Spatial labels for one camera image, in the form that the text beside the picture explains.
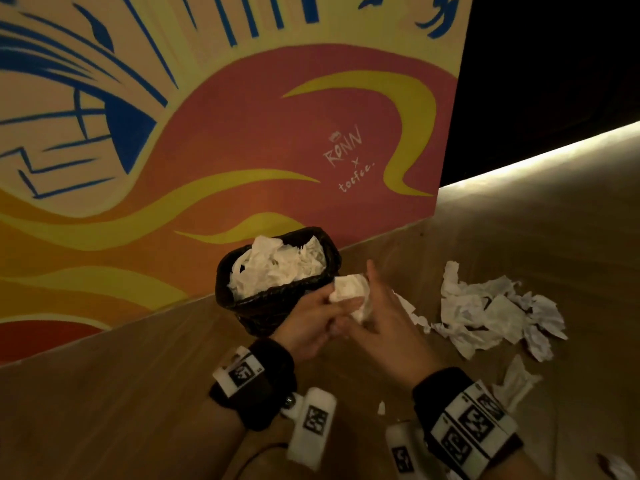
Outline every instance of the wrist strap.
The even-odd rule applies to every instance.
[[[438,371],[413,389],[424,441],[439,460],[465,480],[476,480],[522,448],[516,421],[462,370]]]
[[[237,411],[244,426],[254,431],[268,428],[297,388],[291,354],[272,339],[239,347],[232,363],[218,368],[213,377],[210,398]]]

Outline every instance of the left hand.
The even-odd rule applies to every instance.
[[[333,283],[304,295],[271,338],[289,351],[298,363],[316,356],[332,337],[329,327],[334,318],[356,311],[364,299],[350,298],[329,303]]]

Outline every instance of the black wristband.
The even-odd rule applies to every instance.
[[[457,367],[443,369],[427,377],[414,387],[413,400],[415,412],[424,430],[424,441],[429,450],[464,479],[470,478],[462,465],[469,459],[471,449],[476,450],[475,454],[481,452],[481,456],[478,457],[480,461],[476,462],[477,464],[485,465],[482,468],[492,468],[524,445],[514,433],[513,419],[501,409],[481,382],[474,384],[468,375]],[[450,407],[456,402],[463,407],[458,411],[463,412],[460,416],[453,417],[446,410],[451,410]],[[474,433],[479,433],[476,427],[491,432],[492,429],[499,429],[500,425],[504,427],[505,424],[510,425],[505,428],[507,436],[505,432],[500,434],[506,438],[506,441],[503,439],[504,443],[500,448],[497,451],[493,450],[491,455],[487,455],[479,447],[482,436],[474,437]],[[435,431],[434,428],[440,429],[439,438],[432,434],[432,431]],[[476,474],[478,471],[481,472],[477,467],[471,470]]]
[[[209,396],[220,406],[237,411],[246,428],[262,431],[282,409],[287,396],[297,389],[294,362],[288,350],[272,339],[256,340],[249,351],[264,371],[231,397],[218,382],[211,387]]]

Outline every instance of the painted mural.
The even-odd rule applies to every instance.
[[[432,215],[470,5],[0,0],[0,363]]]

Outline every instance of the black wastebasket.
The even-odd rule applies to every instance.
[[[274,286],[242,300],[234,300],[228,284],[231,268],[236,260],[251,248],[251,244],[231,251],[220,260],[216,273],[216,301],[223,308],[235,313],[247,332],[254,337],[270,336],[306,292],[322,288],[338,275],[342,265],[340,252],[329,235],[320,227],[305,227],[276,237],[282,239],[284,244],[300,248],[313,236],[320,241],[324,250],[326,268],[322,274],[294,281],[288,285]]]

